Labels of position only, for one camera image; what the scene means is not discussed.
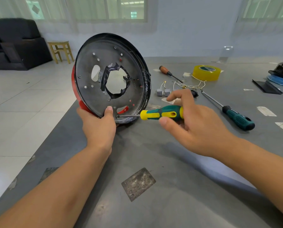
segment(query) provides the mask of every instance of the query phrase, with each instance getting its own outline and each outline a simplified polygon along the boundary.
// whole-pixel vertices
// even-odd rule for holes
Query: white wall
[[[232,45],[235,56],[281,55],[283,35],[234,36],[242,0],[149,0],[148,23],[79,24],[79,34],[46,33],[70,41],[74,56],[91,36],[110,32],[129,40],[144,57],[218,56]]]

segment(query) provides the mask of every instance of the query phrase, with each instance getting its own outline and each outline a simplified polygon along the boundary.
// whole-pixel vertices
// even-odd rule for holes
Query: yellow and green screwdriver
[[[179,105],[169,105],[160,109],[142,110],[141,113],[137,115],[118,115],[116,118],[140,117],[142,120],[158,120],[161,117],[168,117],[174,121],[180,121],[184,119],[183,111],[183,107]]]

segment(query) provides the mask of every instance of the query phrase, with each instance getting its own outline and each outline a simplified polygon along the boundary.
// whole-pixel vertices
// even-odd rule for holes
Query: metal patch on table
[[[59,167],[51,167],[51,168],[46,168],[45,172],[43,173],[40,181],[38,184],[40,184],[44,179],[46,179],[48,176],[50,176],[53,172],[55,172]]]
[[[156,180],[153,178],[153,176],[149,173],[149,171],[147,171],[146,168],[142,168],[127,180],[123,181],[121,185],[132,202],[154,183],[156,183]]]

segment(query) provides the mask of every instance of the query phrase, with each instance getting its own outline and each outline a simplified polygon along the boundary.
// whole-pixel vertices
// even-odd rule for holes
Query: white tile floor
[[[0,70],[0,197],[76,100],[73,65]]]

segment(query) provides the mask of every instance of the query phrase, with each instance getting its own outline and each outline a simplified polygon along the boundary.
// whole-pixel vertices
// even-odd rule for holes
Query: sofa
[[[29,70],[52,61],[34,20],[0,19],[0,70]]]

